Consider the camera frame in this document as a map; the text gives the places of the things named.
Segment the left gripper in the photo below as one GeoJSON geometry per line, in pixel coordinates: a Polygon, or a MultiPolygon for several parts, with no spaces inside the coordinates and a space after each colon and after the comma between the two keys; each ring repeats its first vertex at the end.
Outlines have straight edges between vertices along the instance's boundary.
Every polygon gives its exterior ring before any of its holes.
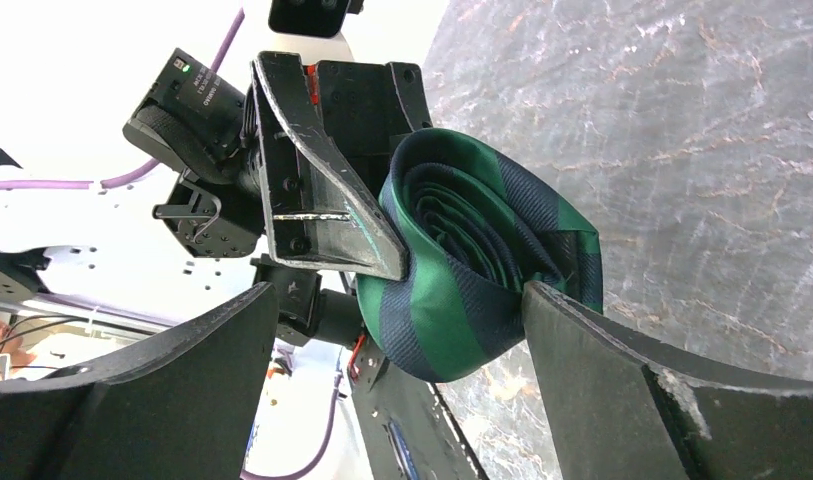
{"type": "Polygon", "coordinates": [[[402,279],[407,250],[378,197],[397,144],[431,125],[420,68],[262,51],[251,71],[271,258],[402,279]]]}

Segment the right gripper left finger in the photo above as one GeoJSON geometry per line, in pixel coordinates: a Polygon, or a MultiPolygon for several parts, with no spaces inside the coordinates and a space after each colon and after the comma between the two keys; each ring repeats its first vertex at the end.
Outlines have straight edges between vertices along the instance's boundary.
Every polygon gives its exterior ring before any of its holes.
{"type": "Polygon", "coordinates": [[[275,288],[45,378],[0,382],[0,479],[235,479],[273,348],[275,288]]]}

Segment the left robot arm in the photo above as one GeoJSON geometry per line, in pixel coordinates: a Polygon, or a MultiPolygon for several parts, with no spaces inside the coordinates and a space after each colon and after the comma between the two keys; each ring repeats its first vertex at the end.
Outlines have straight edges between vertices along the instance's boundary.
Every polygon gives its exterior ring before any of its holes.
{"type": "Polygon", "coordinates": [[[245,290],[237,268],[266,238],[249,281],[277,288],[280,336],[351,345],[378,331],[381,288],[407,272],[374,198],[395,140],[429,123],[421,71],[264,51],[252,73],[240,91],[176,50],[123,129],[178,173],[152,215],[207,265],[113,273],[104,293],[78,302],[179,324],[245,290]]]}

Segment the green navy striped tie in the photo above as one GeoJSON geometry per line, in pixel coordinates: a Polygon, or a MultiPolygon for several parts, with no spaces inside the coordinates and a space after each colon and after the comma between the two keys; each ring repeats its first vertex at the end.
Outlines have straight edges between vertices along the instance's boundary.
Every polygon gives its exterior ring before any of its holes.
{"type": "Polygon", "coordinates": [[[441,128],[396,148],[379,201],[408,252],[400,281],[357,278],[372,339],[427,382],[461,379],[524,337],[524,286],[540,281],[603,308],[597,229],[535,174],[441,128]]]}

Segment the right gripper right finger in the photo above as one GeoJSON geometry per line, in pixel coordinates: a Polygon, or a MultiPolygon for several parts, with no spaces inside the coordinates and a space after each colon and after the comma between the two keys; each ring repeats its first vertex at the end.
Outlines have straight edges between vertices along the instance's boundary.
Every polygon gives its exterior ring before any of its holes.
{"type": "Polygon", "coordinates": [[[813,479],[813,381],[689,353],[540,282],[522,318],[567,479],[813,479]]]}

